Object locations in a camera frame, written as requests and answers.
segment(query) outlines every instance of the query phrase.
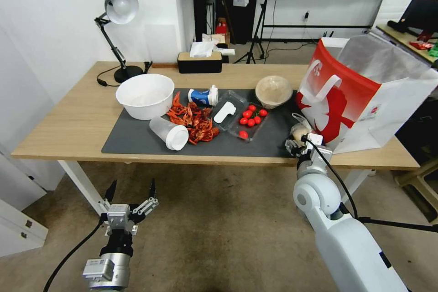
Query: wooden tabletop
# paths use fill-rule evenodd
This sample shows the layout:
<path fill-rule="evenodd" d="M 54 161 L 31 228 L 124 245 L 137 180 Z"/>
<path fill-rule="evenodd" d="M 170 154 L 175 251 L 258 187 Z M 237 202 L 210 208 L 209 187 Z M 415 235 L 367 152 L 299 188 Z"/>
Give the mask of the wooden tabletop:
<path fill-rule="evenodd" d="M 280 157 L 182 156 L 147 154 L 104 154 L 101 149 L 116 123 L 122 106 L 115 99 L 116 88 L 102 87 L 96 75 L 117 62 L 97 62 L 56 105 L 45 119 L 12 153 L 16 158 L 153 162 L 181 164 L 293 166 L 296 159 Z M 170 77 L 177 88 L 253 89 L 267 75 L 280 75 L 297 89 L 307 65 L 224 64 L 221 73 L 180 74 L 176 68 L 151 68 L 150 72 Z M 101 76 L 114 82 L 113 72 Z M 397 138 L 379 149 L 337 154 L 330 161 L 338 167 L 412 170 L 417 162 Z"/>
<path fill-rule="evenodd" d="M 409 44 L 409 42 L 417 41 L 417 38 L 409 33 L 401 33 L 399 31 L 394 30 L 392 27 L 389 27 L 386 24 L 379 24 L 377 28 L 381 30 L 383 33 L 389 35 L 394 40 L 400 42 L 403 46 L 413 51 L 417 55 L 421 56 L 429 63 L 433 64 L 438 58 L 429 56 L 429 52 L 427 50 L 419 50 Z"/>

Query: bag handle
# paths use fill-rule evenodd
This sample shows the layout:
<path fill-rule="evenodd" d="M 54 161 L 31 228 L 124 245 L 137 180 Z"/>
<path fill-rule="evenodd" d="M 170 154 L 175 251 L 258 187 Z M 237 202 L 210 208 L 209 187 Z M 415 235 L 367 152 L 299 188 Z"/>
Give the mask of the bag handle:
<path fill-rule="evenodd" d="M 315 59 L 310 65 L 309 68 L 307 69 L 306 75 L 304 76 L 304 84 L 303 86 L 301 86 L 300 88 L 300 93 L 306 97 L 306 99 L 312 103 L 319 103 L 321 102 L 329 93 L 329 91 L 331 90 L 331 88 L 333 88 L 334 86 L 339 87 L 342 83 L 342 79 L 337 76 L 336 74 L 333 74 L 324 84 L 324 86 L 321 88 L 321 90 L 314 95 L 314 93 L 311 91 L 309 85 L 308 85 L 308 77 L 310 75 L 310 73 L 316 68 L 317 66 L 322 67 L 323 64 L 321 63 L 320 60 Z M 317 69 L 315 75 L 319 75 L 319 70 Z"/>

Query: monitor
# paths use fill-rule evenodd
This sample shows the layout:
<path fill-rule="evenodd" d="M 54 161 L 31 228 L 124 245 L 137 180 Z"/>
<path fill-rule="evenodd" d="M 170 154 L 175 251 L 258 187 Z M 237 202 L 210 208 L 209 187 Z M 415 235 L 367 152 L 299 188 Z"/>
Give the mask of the monitor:
<path fill-rule="evenodd" d="M 401 32 L 409 32 L 409 27 L 438 32 L 438 0 L 412 0 L 396 26 L 391 23 L 388 25 Z"/>

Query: lamp shade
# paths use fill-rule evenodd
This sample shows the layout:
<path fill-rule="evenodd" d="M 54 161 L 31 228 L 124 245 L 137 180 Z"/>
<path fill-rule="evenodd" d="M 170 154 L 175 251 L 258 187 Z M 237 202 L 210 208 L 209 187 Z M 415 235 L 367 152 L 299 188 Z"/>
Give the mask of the lamp shade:
<path fill-rule="evenodd" d="M 138 11 L 138 0 L 105 0 L 105 12 L 116 24 L 129 23 Z"/>

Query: clear plastic tray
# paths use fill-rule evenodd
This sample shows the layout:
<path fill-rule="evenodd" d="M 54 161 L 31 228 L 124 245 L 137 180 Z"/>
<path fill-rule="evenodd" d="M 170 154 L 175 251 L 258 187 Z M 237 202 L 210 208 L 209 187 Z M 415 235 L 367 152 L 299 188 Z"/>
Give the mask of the clear plastic tray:
<path fill-rule="evenodd" d="M 233 90 L 227 90 L 219 98 L 218 104 L 215 107 L 213 107 L 213 112 L 211 114 L 211 117 L 214 117 L 227 101 L 229 101 L 235 106 L 236 113 L 234 115 L 227 115 L 221 123 L 216 123 L 215 121 L 213 121 L 213 124 L 217 126 L 219 129 L 221 129 L 222 131 L 229 130 L 232 124 L 234 123 L 235 117 L 239 115 L 239 113 L 242 114 L 243 111 L 245 111 L 246 108 L 248 107 L 248 101 L 245 98 L 240 97 Z"/>
<path fill-rule="evenodd" d="M 214 107 L 212 117 L 214 117 L 214 115 L 217 112 L 219 112 L 219 110 L 227 101 L 231 102 L 236 107 L 236 113 L 234 115 L 228 115 L 222 123 L 216 123 L 213 121 L 213 124 L 217 126 L 219 129 L 221 129 L 222 131 L 228 131 L 230 134 L 232 134 L 233 136 L 235 136 L 241 141 L 246 141 L 246 142 L 253 141 L 257 132 L 263 126 L 264 122 L 269 117 L 269 115 L 266 117 L 261 117 L 261 123 L 253 127 L 248 127 L 247 125 L 241 125 L 239 121 L 243 117 L 243 112 L 248 110 L 248 107 L 250 105 L 254 105 L 257 108 L 257 111 L 263 109 L 263 107 L 260 106 L 259 104 L 248 102 L 247 99 L 239 96 L 232 90 L 227 90 L 225 94 L 223 94 L 220 97 L 218 104 Z M 247 139 L 239 138 L 240 131 L 246 131 L 248 133 L 248 138 Z"/>

